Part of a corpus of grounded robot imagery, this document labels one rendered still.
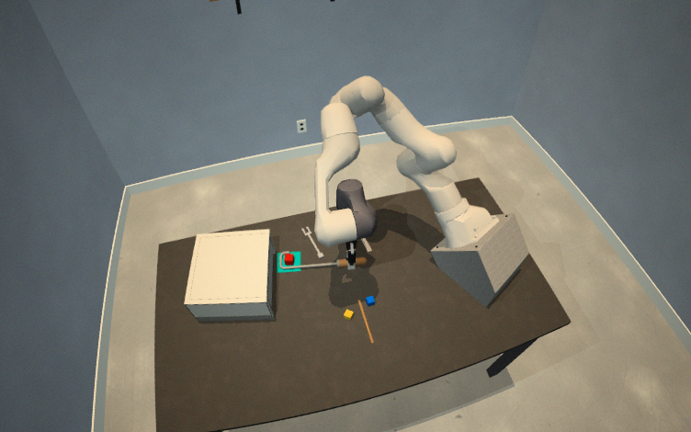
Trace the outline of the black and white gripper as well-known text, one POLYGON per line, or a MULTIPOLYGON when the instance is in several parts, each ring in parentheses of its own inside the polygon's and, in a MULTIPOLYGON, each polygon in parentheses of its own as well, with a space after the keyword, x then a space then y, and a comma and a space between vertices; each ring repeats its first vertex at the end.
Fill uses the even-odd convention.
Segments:
POLYGON ((347 253, 347 268, 348 269, 355 269, 355 264, 351 263, 356 263, 356 248, 357 248, 357 240, 347 242, 346 243, 346 253, 347 253), (350 247, 349 247, 350 246, 350 247), (354 247, 353 247, 354 246, 354 247))

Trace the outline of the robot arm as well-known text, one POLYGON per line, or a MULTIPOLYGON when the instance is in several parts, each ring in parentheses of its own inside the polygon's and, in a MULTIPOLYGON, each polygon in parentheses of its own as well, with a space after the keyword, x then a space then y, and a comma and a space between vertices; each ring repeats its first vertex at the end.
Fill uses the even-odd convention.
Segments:
POLYGON ((485 208, 471 206, 454 181, 437 171, 455 162, 453 142, 419 123, 378 80, 363 76, 344 86, 321 111, 323 151, 315 167, 314 226, 319 243, 331 247, 370 237, 377 229, 375 209, 365 199, 359 180, 341 181, 336 190, 337 210, 329 210, 328 182, 357 159, 360 143, 354 119, 367 112, 392 141, 407 147, 397 157, 397 168, 428 197, 448 248, 476 243, 499 222, 485 208))

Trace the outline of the teal flat square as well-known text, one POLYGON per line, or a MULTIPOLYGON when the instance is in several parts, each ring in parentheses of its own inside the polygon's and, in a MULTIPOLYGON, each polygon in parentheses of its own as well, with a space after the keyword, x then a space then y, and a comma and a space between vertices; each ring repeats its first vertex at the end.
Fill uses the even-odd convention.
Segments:
MULTIPOLYGON (((280 254, 281 254, 281 253, 278 253, 278 271, 277 271, 277 273, 278 273, 278 272, 294 272, 294 271, 300 271, 300 268, 293 268, 293 269, 282 269, 282 268, 280 268, 280 266, 279 266, 279 255, 280 255, 280 254)), ((300 266, 300 252, 290 252, 290 254, 294 254, 294 264, 293 264, 293 266, 300 266)), ((285 265, 284 258, 285 258, 285 255, 282 256, 282 266, 283 266, 283 267, 290 267, 290 266, 285 265)))

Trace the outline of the metal hook with wooden handle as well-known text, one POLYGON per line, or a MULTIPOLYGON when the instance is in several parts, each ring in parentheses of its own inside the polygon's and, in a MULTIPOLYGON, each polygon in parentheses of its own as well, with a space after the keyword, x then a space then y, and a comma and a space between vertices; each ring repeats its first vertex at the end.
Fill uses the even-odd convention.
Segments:
MULTIPOLYGON (((324 264, 313 264, 313 265, 302 265, 302 266, 291 266, 291 267, 283 267, 282 266, 282 256, 285 254, 289 254, 290 251, 288 252, 282 252, 279 257, 279 266, 282 269, 293 269, 293 268, 305 268, 305 267, 326 267, 326 266, 336 266, 337 267, 347 267, 347 261, 346 259, 337 259, 337 263, 324 263, 324 264)), ((355 266, 363 266, 367 264, 367 259, 365 257, 358 257, 356 258, 356 263, 355 266)))

